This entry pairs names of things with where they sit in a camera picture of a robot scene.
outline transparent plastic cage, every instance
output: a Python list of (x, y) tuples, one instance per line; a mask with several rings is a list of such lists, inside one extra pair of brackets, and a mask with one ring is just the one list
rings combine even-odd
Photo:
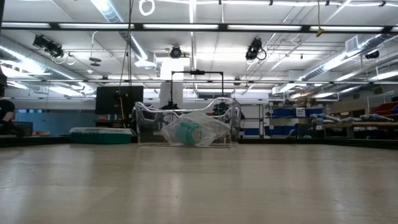
[[(136, 111), (137, 138), (140, 146), (231, 147), (238, 141), (241, 105), (232, 98), (216, 98), (211, 101), (208, 106), (199, 109), (161, 110), (148, 108), (140, 102), (136, 103), (134, 109)], [(184, 117), (191, 117), (194, 121), (188, 121)], [(214, 125), (217, 123), (212, 122), (212, 119), (226, 125)], [(208, 131), (207, 128), (210, 127), (216, 133), (217, 138), (209, 142), (209, 144), (202, 144), (202, 142), (198, 144), (187, 144), (184, 141), (177, 142), (176, 140), (171, 140), (181, 138), (177, 136), (178, 134), (174, 135), (170, 130), (179, 129), (181, 132), (181, 130), (198, 125), (202, 127), (201, 132), (203, 136), (208, 136), (206, 131)], [(224, 132), (225, 126), (228, 127), (228, 131)], [(165, 130), (167, 130), (169, 134), (171, 133), (171, 135), (168, 136), (165, 134)]]

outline ceiling beam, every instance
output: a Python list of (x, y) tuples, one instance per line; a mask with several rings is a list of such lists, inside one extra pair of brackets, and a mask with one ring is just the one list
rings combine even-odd
[[(39, 80), (39, 79), (10, 79), (9, 82), (86, 82), (86, 83), (119, 83), (120, 80)], [(171, 80), (121, 80), (124, 83), (170, 83)], [(222, 83), (221, 80), (173, 80), (173, 83)], [(258, 83), (258, 84), (334, 84), (334, 85), (398, 85), (398, 82), (375, 81), (297, 81), (297, 80), (224, 80), (224, 83)]]
[[(104, 22), (3, 22), (4, 30), (127, 31), (128, 23)], [(270, 32), (316, 34), (318, 25), (302, 24), (187, 24), (134, 23), (133, 31), (180, 32)], [(398, 34), (398, 26), (324, 25), (325, 34)]]

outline stage light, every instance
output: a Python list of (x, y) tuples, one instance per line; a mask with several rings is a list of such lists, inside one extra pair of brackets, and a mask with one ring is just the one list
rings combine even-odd
[(262, 48), (261, 38), (254, 38), (248, 47), (246, 52), (246, 60), (253, 61), (255, 59), (264, 60), (267, 57), (267, 52)]
[(36, 35), (33, 46), (44, 49), (45, 52), (55, 58), (62, 58), (64, 55), (61, 44), (55, 44), (54, 41), (47, 40), (43, 35)]
[(180, 50), (180, 46), (173, 46), (173, 48), (170, 51), (170, 57), (171, 58), (180, 58), (182, 55), (182, 52)]

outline hanging cable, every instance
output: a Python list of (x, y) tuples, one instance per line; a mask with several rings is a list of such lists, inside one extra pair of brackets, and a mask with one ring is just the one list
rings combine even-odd
[[(151, 5), (152, 5), (151, 9), (148, 12), (144, 12), (144, 10), (142, 8), (142, 5), (144, 4), (144, 2), (150, 2)], [(154, 2), (154, 0), (140, 0), (139, 1), (139, 12), (141, 13), (141, 15), (149, 16), (152, 13), (154, 13), (154, 11), (155, 11), (155, 2)]]
[(324, 30), (321, 28), (321, 6), (320, 6), (320, 0), (318, 0), (318, 30), (317, 30), (317, 37), (321, 36), (323, 31)]

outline teal object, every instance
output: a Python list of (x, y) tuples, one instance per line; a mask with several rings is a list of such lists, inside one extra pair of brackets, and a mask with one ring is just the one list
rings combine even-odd
[(80, 144), (129, 144), (131, 143), (131, 135), (71, 133), (70, 140), (73, 143), (80, 143)]
[(201, 125), (198, 123), (181, 122), (175, 135), (177, 139), (187, 146), (196, 145), (203, 137)]

